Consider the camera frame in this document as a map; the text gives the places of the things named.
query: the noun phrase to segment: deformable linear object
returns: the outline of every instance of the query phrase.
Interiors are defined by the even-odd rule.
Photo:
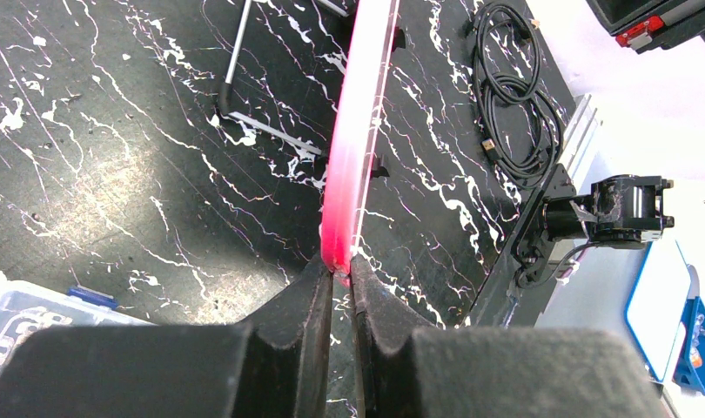
[[[521,74],[494,71],[493,65],[489,64],[487,41],[495,44],[494,34],[504,36],[509,31],[518,43],[531,45],[531,77],[527,79]],[[486,137],[481,146],[488,159],[520,189],[538,188],[550,176],[563,151],[563,128],[558,112],[547,95],[537,88],[542,62],[540,41],[532,23],[514,7],[501,1],[484,3],[476,10],[466,27],[466,36],[471,34],[475,37],[472,80],[478,95],[474,102]],[[507,138],[499,127],[496,114],[502,105],[523,106],[526,113],[535,114],[535,121],[529,124],[531,133],[528,139],[532,142],[536,138],[536,141],[523,160],[511,154]]]
[[[373,154],[388,63],[396,38],[399,0],[361,0],[332,137],[321,225],[321,253],[343,283],[360,235],[368,182],[381,171]]]
[[[633,348],[576,330],[441,330],[351,266],[359,416],[656,417]],[[52,327],[0,376],[0,417],[323,417],[332,275],[319,256],[227,326]]]

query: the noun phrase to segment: metal rod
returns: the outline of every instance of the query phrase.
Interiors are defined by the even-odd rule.
[[[242,50],[242,38],[245,36],[245,28],[247,27],[247,18],[250,16],[250,6],[255,0],[245,0],[245,7],[242,9],[242,17],[239,20],[238,36],[235,38],[234,49],[232,50],[232,58],[230,58],[230,68],[227,69],[226,84],[232,84],[232,79],[235,76],[235,68],[239,52]]]
[[[238,121],[244,122],[244,123],[256,128],[256,129],[260,129],[261,131],[268,132],[271,135],[273,135],[274,137],[281,138],[285,142],[287,142],[291,145],[297,146],[301,149],[307,150],[308,152],[310,152],[312,154],[319,155],[319,156],[324,155],[322,150],[320,150],[316,146],[309,145],[306,142],[302,142],[294,137],[291,137],[290,135],[288,135],[286,133],[283,133],[282,131],[279,131],[278,129],[272,128],[272,127],[270,127],[262,122],[259,122],[255,119],[248,118],[247,116],[243,115],[242,113],[238,113],[238,112],[234,111],[234,112],[230,113],[229,116],[230,116],[230,118],[234,118]]]
[[[337,4],[330,2],[330,0],[316,0],[316,2],[325,6],[327,9],[334,12],[335,14],[337,14],[340,17],[350,16],[347,14],[346,11],[342,10]]]

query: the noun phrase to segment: clear plastic box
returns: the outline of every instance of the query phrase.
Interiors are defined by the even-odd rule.
[[[32,333],[75,325],[150,323],[26,281],[8,281],[0,273],[0,373],[14,350]]]

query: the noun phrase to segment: black device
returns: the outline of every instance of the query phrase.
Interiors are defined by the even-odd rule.
[[[705,42],[705,0],[587,1],[617,43],[639,54],[699,36]]]
[[[572,188],[569,180],[564,186]],[[660,239],[665,228],[675,226],[675,219],[663,211],[663,191],[672,187],[672,180],[659,176],[621,175],[593,183],[588,195],[543,199],[527,214],[527,225],[514,245],[514,257],[522,265],[517,283],[522,288],[541,285],[592,246],[642,249]],[[587,243],[568,252],[544,278],[554,243],[562,239]]]

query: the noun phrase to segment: metal bar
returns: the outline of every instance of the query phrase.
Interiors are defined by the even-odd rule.
[[[580,190],[598,149],[595,136],[601,121],[596,117],[597,109],[590,94],[576,101],[577,109],[565,130],[565,149],[559,162],[565,166],[576,190]]]
[[[237,60],[239,58],[239,52],[242,50],[242,38],[245,36],[245,28],[247,27],[247,18],[250,16],[250,6],[255,0],[245,0],[245,7],[242,9],[242,17],[239,20],[238,35],[235,38],[234,49],[232,50],[232,58],[230,58],[230,68],[227,69],[227,76],[225,77],[226,84],[232,84],[232,79],[235,76],[235,68],[237,67]]]
[[[290,136],[290,135],[288,135],[288,134],[286,134],[286,133],[283,133],[282,131],[279,131],[278,129],[275,129],[275,128],[273,128],[273,127],[270,127],[270,126],[268,126],[268,125],[266,125],[266,124],[264,124],[264,123],[262,123],[262,122],[259,122],[259,121],[255,120],[255,119],[248,118],[247,116],[243,115],[242,113],[239,113],[239,112],[234,111],[234,112],[232,112],[232,113],[229,114],[229,117],[230,117],[230,118],[234,118],[234,119],[236,119],[236,120],[238,120],[238,121],[244,122],[244,123],[246,123],[246,124],[252,126],[253,128],[260,129],[261,131],[268,132],[268,133],[270,133],[271,135],[273,135],[274,137],[279,137],[279,138],[283,139],[285,142],[287,142],[287,143],[289,143],[289,144],[291,144],[291,145],[297,146],[297,147],[299,147],[299,148],[301,148],[301,149],[307,150],[308,152],[310,152],[310,153],[312,153],[312,154],[319,155],[319,156],[324,155],[324,153],[322,152],[322,150],[320,150],[320,149],[317,148],[316,146],[309,145],[309,144],[307,144],[306,142],[302,142],[302,141],[300,141],[299,139],[296,139],[296,138],[294,138],[294,137],[292,137],[292,136]]]

